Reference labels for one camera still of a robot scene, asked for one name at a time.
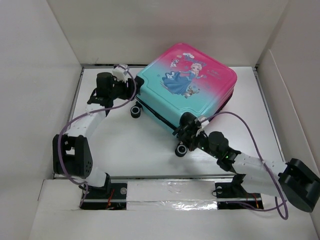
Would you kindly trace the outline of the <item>pink and teal suitcase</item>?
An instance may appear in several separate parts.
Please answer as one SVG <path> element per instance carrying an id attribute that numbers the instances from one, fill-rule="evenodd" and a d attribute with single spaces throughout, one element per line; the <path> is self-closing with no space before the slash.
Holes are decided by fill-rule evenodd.
<path id="1" fill-rule="evenodd" d="M 130 109 L 131 116 L 137 119 L 145 111 L 177 138 L 174 131 L 179 127 L 200 126 L 198 117 L 209 120 L 221 111 L 238 77 L 231 68 L 198 49 L 176 43 L 135 78 L 144 83 Z M 175 154 L 183 157 L 188 151 L 179 141 Z"/>

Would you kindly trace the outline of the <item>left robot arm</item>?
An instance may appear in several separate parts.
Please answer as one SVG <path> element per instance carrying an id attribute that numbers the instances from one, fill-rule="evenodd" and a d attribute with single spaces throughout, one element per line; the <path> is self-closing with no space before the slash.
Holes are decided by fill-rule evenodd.
<path id="1" fill-rule="evenodd" d="M 89 139 L 110 110 L 116 109 L 114 100 L 121 99 L 126 103 L 134 100 L 143 84 L 143 80 L 132 78 L 128 72 L 113 70 L 97 74 L 96 88 L 87 101 L 85 112 L 71 120 L 71 124 L 52 140 L 55 174 L 73 181 L 83 179 L 86 187 L 100 198 L 111 194 L 109 174 L 93 166 Z"/>

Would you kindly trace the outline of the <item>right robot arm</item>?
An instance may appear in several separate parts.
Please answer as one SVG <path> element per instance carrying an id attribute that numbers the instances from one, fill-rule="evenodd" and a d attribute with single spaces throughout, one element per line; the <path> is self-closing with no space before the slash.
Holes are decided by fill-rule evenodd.
<path id="1" fill-rule="evenodd" d="M 217 165 L 234 173 L 231 191 L 237 197 L 259 193 L 284 197 L 297 209 L 311 213 L 320 198 L 320 178 L 301 160 L 262 161 L 229 146 L 222 132 L 206 134 L 197 126 L 179 127 L 173 133 L 189 150 L 198 148 L 216 158 Z"/>

